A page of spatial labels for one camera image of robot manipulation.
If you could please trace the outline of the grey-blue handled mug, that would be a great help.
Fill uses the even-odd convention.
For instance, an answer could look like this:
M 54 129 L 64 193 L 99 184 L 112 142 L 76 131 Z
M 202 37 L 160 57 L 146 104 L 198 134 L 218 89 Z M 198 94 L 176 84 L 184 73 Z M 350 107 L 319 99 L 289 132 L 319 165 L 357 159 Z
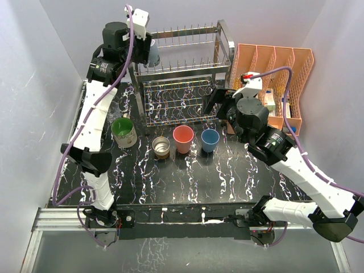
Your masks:
M 152 39 L 150 44 L 150 51 L 148 56 L 148 62 L 147 64 L 144 64 L 143 66 L 145 68 L 154 68 L 157 67 L 160 63 L 160 53 L 159 53 L 159 47 L 156 44 L 156 41 Z

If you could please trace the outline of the light blue plastic cup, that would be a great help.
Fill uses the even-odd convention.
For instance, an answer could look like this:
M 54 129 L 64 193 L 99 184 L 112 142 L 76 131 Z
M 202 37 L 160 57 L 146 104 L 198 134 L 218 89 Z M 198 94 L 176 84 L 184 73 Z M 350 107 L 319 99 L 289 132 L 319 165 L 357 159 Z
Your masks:
M 217 146 L 220 135 L 218 131 L 214 129 L 206 129 L 201 134 L 201 140 L 202 140 L 202 149 L 206 153 L 213 152 L 215 147 Z

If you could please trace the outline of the pink plastic cup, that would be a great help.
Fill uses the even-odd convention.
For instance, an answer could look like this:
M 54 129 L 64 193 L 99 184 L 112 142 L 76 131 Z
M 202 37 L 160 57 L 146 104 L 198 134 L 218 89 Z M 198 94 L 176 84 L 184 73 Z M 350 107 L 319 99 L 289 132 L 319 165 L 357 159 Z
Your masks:
M 194 135 L 193 129 L 187 125 L 180 125 L 174 129 L 173 138 L 180 154 L 189 152 Z

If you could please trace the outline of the clear plastic cup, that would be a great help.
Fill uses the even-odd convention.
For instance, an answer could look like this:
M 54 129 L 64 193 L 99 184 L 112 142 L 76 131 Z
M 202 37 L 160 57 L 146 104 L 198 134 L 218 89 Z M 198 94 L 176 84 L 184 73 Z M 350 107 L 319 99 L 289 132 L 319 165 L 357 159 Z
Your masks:
M 107 118 L 109 122 L 113 122 L 115 119 L 118 119 L 122 116 L 122 112 L 119 108 L 118 103 L 112 103 L 109 107 L 109 111 L 107 114 Z

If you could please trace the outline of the cream and brown steel cup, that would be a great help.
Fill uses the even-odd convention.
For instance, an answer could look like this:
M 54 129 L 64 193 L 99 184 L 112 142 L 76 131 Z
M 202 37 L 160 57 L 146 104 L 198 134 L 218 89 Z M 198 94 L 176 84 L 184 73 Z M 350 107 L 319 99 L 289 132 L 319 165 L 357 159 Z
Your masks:
M 153 140 L 152 149 L 158 159 L 166 159 L 170 155 L 170 141 L 164 136 L 159 136 Z

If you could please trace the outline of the cream floral mug green inside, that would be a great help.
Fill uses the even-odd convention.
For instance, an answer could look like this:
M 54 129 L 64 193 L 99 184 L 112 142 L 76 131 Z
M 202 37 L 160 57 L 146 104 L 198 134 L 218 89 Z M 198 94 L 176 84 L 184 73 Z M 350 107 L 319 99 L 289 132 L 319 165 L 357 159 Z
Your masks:
M 127 113 L 112 122 L 111 132 L 120 148 L 130 148 L 138 139 L 134 124 Z

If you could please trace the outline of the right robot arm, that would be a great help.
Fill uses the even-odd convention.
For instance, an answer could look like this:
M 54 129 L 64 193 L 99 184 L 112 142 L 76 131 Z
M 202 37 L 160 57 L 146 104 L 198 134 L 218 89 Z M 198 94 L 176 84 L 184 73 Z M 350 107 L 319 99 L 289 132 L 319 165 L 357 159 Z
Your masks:
M 354 230 L 363 212 L 363 197 L 336 187 L 317 177 L 306 165 L 296 142 L 284 131 L 268 124 L 269 110 L 255 97 L 215 87 L 202 97 L 203 112 L 209 114 L 220 105 L 216 117 L 226 120 L 239 142 L 248 145 L 253 157 L 289 178 L 310 202 L 284 201 L 263 196 L 250 212 L 251 220 L 265 226 L 285 221 L 313 228 L 331 242 L 341 242 Z

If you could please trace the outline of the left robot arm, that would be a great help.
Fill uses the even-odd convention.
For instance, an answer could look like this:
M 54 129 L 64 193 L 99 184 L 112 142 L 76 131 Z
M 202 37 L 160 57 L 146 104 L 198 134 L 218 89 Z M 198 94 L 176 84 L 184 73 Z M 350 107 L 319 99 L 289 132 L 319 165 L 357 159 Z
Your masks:
M 146 23 L 107 23 L 103 43 L 94 51 L 86 75 L 86 95 L 80 119 L 69 144 L 61 153 L 81 168 L 92 193 L 89 218 L 111 227 L 117 221 L 114 196 L 108 181 L 112 155 L 101 151 L 101 136 L 117 86 L 131 63 L 147 64 L 152 36 Z

